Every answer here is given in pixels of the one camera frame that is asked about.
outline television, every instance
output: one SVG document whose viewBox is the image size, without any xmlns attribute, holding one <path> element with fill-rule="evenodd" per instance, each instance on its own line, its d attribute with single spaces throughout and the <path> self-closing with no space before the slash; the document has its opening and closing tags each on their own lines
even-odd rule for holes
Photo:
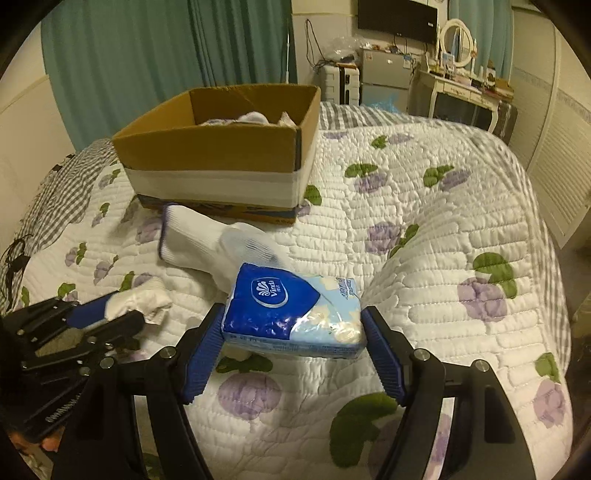
<svg viewBox="0 0 591 480">
<path fill-rule="evenodd" d="M 437 8 L 414 0 L 358 0 L 358 28 L 435 45 Z"/>
</svg>

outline striped fabric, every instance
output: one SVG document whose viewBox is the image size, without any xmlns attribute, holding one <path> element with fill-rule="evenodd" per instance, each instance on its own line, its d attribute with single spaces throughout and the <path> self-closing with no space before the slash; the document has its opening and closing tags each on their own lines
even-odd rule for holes
<svg viewBox="0 0 591 480">
<path fill-rule="evenodd" d="M 438 127 L 446 127 L 465 132 L 470 135 L 472 127 L 462 124 L 453 124 L 438 120 L 413 117 L 409 115 L 390 113 L 365 106 L 335 105 L 333 103 L 321 104 L 320 129 L 341 130 L 354 127 L 380 127 L 386 125 L 398 125 L 407 123 L 431 122 Z M 504 170 L 511 177 L 516 189 L 525 197 L 526 202 L 532 208 L 532 215 L 538 219 L 541 231 L 542 251 L 549 255 L 534 256 L 532 264 L 537 269 L 538 277 L 543 282 L 541 298 L 547 307 L 548 329 L 556 342 L 558 352 L 557 362 L 563 372 L 570 361 L 570 327 L 560 266 L 554 251 L 554 245 L 546 224 L 542 220 L 525 170 L 517 158 L 499 139 L 487 136 L 488 144 L 483 146 L 484 152 L 496 151 L 497 156 L 503 159 Z M 117 160 L 112 144 L 109 140 L 97 140 L 80 154 L 64 163 L 59 172 L 51 172 L 41 184 L 40 192 L 35 197 L 27 214 L 24 216 L 22 227 L 16 235 L 20 238 L 26 234 L 27 239 L 25 253 L 32 255 L 35 252 L 48 247 L 64 231 L 69 223 L 79 222 L 85 214 L 92 185 L 105 166 Z M 0 279 L 4 284 L 6 274 L 5 265 L 0 266 Z M 18 274 L 13 283 L 13 295 L 15 303 L 18 300 L 22 274 Z M 7 310 L 5 303 L 0 305 L 0 312 Z"/>
</svg>

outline green curtain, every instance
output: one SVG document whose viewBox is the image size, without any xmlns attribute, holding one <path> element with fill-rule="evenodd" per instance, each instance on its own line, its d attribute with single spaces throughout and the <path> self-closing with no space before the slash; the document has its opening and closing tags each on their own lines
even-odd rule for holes
<svg viewBox="0 0 591 480">
<path fill-rule="evenodd" d="M 478 41 L 475 72 L 492 60 L 496 76 L 509 78 L 513 56 L 511 0 L 449 0 L 449 18 L 459 18 Z"/>
<path fill-rule="evenodd" d="M 64 0 L 41 42 L 81 150 L 187 89 L 284 81 L 291 30 L 290 0 Z"/>
</svg>

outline bed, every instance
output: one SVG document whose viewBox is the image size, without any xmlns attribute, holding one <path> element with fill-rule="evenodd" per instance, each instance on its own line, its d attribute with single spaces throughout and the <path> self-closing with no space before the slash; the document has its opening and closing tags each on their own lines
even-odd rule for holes
<svg viewBox="0 0 591 480">
<path fill-rule="evenodd" d="M 413 346 L 442 361 L 486 359 L 538 480 L 551 479 L 571 446 L 570 331 L 560 269 L 525 171 L 499 139 L 460 124 L 323 103 L 320 130 L 315 188 L 298 221 L 257 226 L 296 271 L 355 278 L 362 303 L 376 305 Z M 224 295 L 209 275 L 158 258 L 160 228 L 110 141 L 95 141 L 50 174 L 22 222 L 17 236 L 32 235 L 32 258 L 13 285 L 16 308 L 56 294 L 86 302 L 157 276 L 174 307 L 162 327 L 144 330 L 134 359 L 175 344 Z M 222 356 L 249 361 L 231 349 Z M 331 434 L 344 406 L 363 417 L 365 406 L 388 401 L 367 354 L 268 359 L 264 374 L 256 366 L 214 372 L 186 408 L 213 476 L 375 476 L 391 442 L 383 427 L 400 421 L 401 408 L 388 403 L 381 418 L 368 418 L 362 440 L 355 430 Z M 258 407 L 245 414 L 228 405 L 221 392 L 233 388 L 244 389 L 239 402 L 254 398 Z M 263 388 L 272 400 L 257 403 Z M 137 408 L 142 448 L 155 455 L 141 399 Z M 426 480 L 439 476 L 452 408 L 444 404 Z"/>
</svg>

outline white quilted bedspread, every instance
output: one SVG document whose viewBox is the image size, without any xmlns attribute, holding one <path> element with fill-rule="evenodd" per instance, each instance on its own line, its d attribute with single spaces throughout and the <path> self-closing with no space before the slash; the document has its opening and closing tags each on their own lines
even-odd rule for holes
<svg viewBox="0 0 591 480">
<path fill-rule="evenodd" d="M 537 478 L 549 480 L 572 433 L 540 273 L 553 252 L 510 155 L 484 132 L 440 122 L 325 132 L 297 223 L 258 226 L 297 271 L 355 278 L 362 303 L 376 305 L 413 346 L 460 364 L 486 359 L 517 412 Z M 160 221 L 133 198 L 113 162 L 84 219 L 29 262 L 21 303 L 56 293 L 86 302 L 156 275 L 174 307 L 161 328 L 142 334 L 142 357 L 175 344 L 224 297 L 207 274 L 158 259 Z M 391 438 L 383 427 L 399 421 L 401 409 L 381 393 L 366 352 L 353 361 L 223 355 L 225 368 L 186 408 L 216 479 L 375 475 Z M 444 405 L 426 479 L 439 475 L 451 408 Z M 144 434 L 142 402 L 138 416 Z M 155 453 L 150 439 L 143 447 Z"/>
</svg>

